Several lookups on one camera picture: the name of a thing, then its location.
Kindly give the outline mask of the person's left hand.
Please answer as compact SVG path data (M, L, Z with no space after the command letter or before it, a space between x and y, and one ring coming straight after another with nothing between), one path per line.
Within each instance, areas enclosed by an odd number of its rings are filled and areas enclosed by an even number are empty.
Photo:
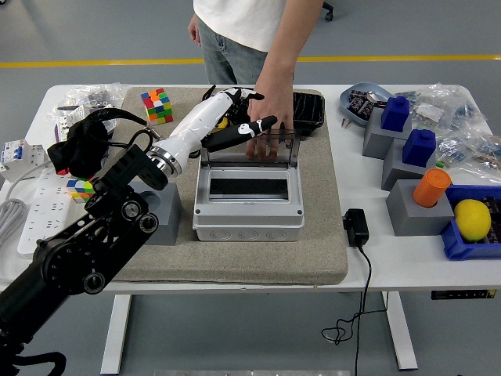
M277 117L273 129L279 129L284 125L285 129L293 130L294 101L293 101L293 77L282 79L259 78L254 87L255 91L262 94L262 100L252 99L249 103L248 114L251 121ZM278 146L266 146L263 139L254 138L247 142L246 155L248 159L257 157L259 160L274 159L278 152Z

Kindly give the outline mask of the person's right hand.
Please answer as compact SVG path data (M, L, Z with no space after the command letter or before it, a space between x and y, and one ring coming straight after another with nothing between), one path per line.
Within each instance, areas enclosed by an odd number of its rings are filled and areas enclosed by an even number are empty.
M195 45L197 45L198 47L201 47L200 31L199 31L199 26L198 26L198 18L197 18L196 15L193 15L191 21L189 22L188 32L189 32L189 36L191 38L191 41Z

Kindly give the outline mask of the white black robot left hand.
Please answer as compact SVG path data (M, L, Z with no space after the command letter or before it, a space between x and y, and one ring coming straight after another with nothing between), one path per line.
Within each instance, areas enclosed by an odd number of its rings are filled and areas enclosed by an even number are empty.
M152 160L173 161L184 168L189 154L194 151L205 148L215 152L240 145L269 130L277 122L277 117L272 115L212 132L228 109L243 99L262 100L264 96L244 88L230 88L216 93L198 103L168 138L152 145L147 155Z

